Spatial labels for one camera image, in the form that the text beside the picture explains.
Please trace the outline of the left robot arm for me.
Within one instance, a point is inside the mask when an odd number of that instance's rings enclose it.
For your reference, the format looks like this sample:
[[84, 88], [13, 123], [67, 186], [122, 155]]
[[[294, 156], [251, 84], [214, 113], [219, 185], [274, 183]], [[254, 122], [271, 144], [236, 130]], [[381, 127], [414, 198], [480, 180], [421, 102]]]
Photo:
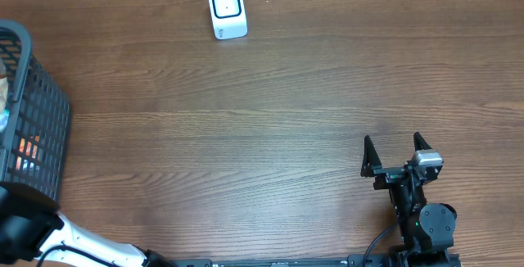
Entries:
[[79, 227], [59, 205], [24, 183], [1, 183], [1, 263], [55, 261], [72, 266], [173, 266], [132, 244], [113, 242]]

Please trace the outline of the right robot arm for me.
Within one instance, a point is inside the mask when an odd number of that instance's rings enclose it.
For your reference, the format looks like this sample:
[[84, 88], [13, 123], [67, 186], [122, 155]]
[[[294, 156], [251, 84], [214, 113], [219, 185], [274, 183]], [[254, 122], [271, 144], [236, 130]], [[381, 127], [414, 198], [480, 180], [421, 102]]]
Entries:
[[373, 248], [385, 236], [400, 231], [402, 243], [393, 246], [378, 261], [383, 266], [460, 266], [458, 255], [448, 252], [454, 245], [458, 217], [449, 204], [429, 203], [423, 187], [437, 180], [444, 164], [441, 154], [420, 133], [413, 135], [414, 153], [403, 165], [382, 166], [372, 139], [364, 138], [360, 175], [373, 178], [373, 188], [387, 190], [395, 208], [396, 222], [378, 234], [362, 256], [360, 264], [375, 262]]

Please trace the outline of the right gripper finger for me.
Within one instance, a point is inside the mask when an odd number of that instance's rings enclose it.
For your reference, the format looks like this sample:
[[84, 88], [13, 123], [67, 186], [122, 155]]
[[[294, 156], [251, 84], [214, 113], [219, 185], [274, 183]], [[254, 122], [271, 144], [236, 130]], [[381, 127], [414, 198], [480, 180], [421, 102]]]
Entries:
[[426, 142], [426, 140], [419, 132], [413, 134], [413, 144], [415, 151], [432, 149], [432, 147]]
[[382, 169], [381, 160], [369, 135], [364, 137], [364, 157], [361, 166], [361, 177], [373, 177]]

